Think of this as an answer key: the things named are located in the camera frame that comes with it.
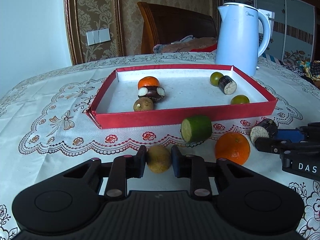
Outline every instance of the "wooden headboard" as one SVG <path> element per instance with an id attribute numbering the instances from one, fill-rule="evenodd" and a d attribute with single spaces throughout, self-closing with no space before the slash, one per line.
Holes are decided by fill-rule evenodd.
<path id="1" fill-rule="evenodd" d="M 141 54 L 153 53 L 157 44 L 170 44 L 193 35 L 195 38 L 217 37 L 211 16 L 180 8 L 138 2 L 144 24 Z"/>

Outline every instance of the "midea logo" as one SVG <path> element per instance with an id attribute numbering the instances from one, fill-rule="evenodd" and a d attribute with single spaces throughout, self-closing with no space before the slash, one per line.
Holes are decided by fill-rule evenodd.
<path id="1" fill-rule="evenodd" d="M 249 13 L 249 12 L 245 12 L 245 15 L 254 17 L 253 14 L 251 14 L 251 13 Z"/>

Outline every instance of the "red tray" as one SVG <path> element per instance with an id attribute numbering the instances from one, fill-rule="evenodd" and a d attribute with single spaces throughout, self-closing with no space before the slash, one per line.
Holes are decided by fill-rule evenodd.
<path id="1" fill-rule="evenodd" d="M 219 71 L 229 75 L 238 87 L 225 95 L 210 84 L 210 75 Z M 166 97 L 152 111 L 133 111 L 138 99 L 138 81 L 145 76 L 158 78 Z M 230 105 L 230 100 L 244 94 L 249 104 Z M 100 128 L 125 128 L 180 124 L 196 114 L 211 121 L 271 115 L 277 100 L 251 77 L 234 66 L 208 64 L 145 65 L 117 68 L 99 89 L 87 115 Z"/>

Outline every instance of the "white wall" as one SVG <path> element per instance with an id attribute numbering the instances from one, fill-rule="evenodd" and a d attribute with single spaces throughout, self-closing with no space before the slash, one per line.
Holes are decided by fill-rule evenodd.
<path id="1" fill-rule="evenodd" d="M 70 65 L 63 0 L 0 0 L 0 99 L 26 78 Z"/>

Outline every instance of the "black gripper pad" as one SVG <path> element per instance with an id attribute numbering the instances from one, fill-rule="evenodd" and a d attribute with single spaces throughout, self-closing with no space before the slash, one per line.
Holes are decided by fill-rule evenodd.
<path id="1" fill-rule="evenodd" d="M 15 240 L 77 239 L 302 240 L 303 238 L 295 231 L 278 236 L 257 236 L 239 231 L 220 218 L 210 202 L 193 200 L 186 191 L 131 191 L 127 199 L 109 202 L 93 223 L 79 231 L 61 236 L 38 236 L 22 231 L 15 237 Z"/>

